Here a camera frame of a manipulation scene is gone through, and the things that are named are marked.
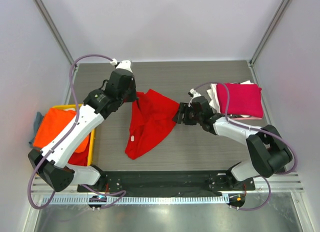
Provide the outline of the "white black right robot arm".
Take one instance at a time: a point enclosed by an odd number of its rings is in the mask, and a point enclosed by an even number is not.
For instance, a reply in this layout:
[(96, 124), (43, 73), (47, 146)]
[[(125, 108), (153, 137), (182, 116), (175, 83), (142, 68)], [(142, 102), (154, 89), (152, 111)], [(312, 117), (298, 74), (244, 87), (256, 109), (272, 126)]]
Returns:
[(226, 186), (237, 190), (245, 180), (254, 177), (269, 178), (293, 160), (293, 153), (272, 125), (250, 127), (214, 112), (204, 96), (181, 102), (172, 119), (177, 124), (200, 125), (216, 136), (232, 139), (248, 149), (249, 160), (239, 162), (225, 172)]

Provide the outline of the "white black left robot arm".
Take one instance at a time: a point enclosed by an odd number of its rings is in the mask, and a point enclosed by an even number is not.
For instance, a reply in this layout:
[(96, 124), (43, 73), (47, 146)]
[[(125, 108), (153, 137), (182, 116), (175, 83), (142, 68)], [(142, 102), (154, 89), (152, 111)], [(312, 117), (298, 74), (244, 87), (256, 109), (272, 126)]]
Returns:
[(91, 91), (77, 106), (76, 116), (48, 145), (32, 149), (28, 159), (37, 174), (55, 191), (70, 185), (87, 185), (95, 192), (106, 187), (106, 174), (97, 166), (77, 166), (68, 161), (76, 148), (107, 117), (123, 103), (137, 100), (136, 83), (131, 61), (118, 63), (101, 88)]

